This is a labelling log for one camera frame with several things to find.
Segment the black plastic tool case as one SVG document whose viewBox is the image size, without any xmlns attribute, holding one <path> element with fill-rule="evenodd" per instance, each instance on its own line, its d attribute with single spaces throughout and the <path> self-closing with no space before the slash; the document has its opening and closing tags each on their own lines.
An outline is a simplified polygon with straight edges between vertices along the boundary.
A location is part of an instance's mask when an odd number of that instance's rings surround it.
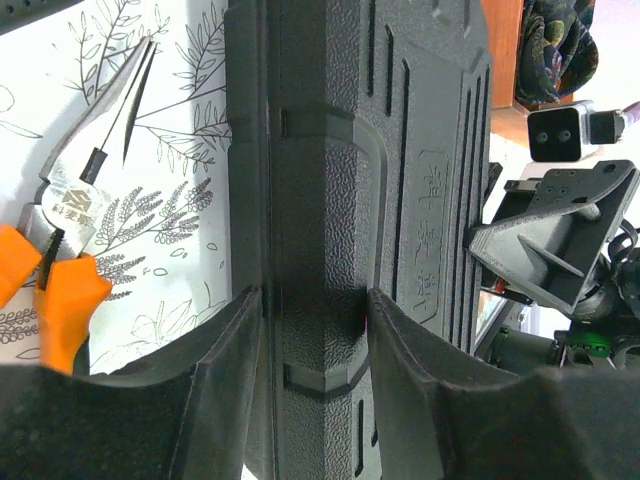
<svg viewBox="0 0 640 480">
<path fill-rule="evenodd" d="M 380 479 L 366 298 L 475 343 L 491 55 L 478 1 L 232 1 L 232 289 L 263 291 L 245 463 Z"/>
</svg>

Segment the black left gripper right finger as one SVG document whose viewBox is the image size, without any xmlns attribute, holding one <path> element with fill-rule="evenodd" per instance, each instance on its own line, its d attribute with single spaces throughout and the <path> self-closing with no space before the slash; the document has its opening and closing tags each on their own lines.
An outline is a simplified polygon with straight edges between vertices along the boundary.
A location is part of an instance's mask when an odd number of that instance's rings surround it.
<svg viewBox="0 0 640 480">
<path fill-rule="evenodd" d="M 418 325 L 378 289 L 367 304 L 384 478 L 638 477 L 636 372 L 515 375 Z"/>
</svg>

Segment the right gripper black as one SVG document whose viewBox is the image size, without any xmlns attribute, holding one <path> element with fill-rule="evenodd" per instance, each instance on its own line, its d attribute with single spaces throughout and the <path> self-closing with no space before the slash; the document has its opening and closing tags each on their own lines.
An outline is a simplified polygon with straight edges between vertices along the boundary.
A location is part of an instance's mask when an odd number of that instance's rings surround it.
<svg viewBox="0 0 640 480">
<path fill-rule="evenodd" d="M 468 233 L 491 292 L 554 309 L 566 361 L 624 369 L 639 357 L 639 231 L 625 218 L 639 187 L 628 160 L 510 181 L 491 223 Z"/>
</svg>

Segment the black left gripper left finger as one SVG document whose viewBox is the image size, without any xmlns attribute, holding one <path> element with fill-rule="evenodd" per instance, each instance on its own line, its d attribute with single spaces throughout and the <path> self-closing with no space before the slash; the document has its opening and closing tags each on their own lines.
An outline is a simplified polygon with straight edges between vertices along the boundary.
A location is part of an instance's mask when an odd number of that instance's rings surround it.
<svg viewBox="0 0 640 480">
<path fill-rule="evenodd" d="M 218 314 L 111 373 L 1 369 L 5 479 L 237 479 L 261 331 L 249 287 Z"/>
</svg>

